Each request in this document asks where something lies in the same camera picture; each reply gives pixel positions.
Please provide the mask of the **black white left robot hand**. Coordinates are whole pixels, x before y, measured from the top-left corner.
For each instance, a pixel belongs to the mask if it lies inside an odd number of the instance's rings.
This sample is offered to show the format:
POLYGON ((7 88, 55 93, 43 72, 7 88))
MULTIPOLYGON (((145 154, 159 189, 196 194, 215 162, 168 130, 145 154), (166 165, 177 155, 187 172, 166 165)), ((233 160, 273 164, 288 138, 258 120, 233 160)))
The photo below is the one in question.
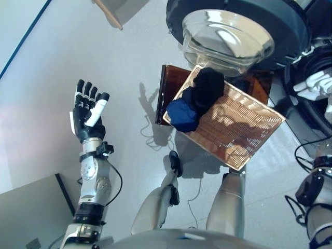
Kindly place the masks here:
POLYGON ((74 94, 74 108, 70 112, 70 124, 73 134, 83 143, 90 138, 105 137, 102 112, 109 100, 106 92, 97 93, 97 87, 91 82, 80 79, 74 94))

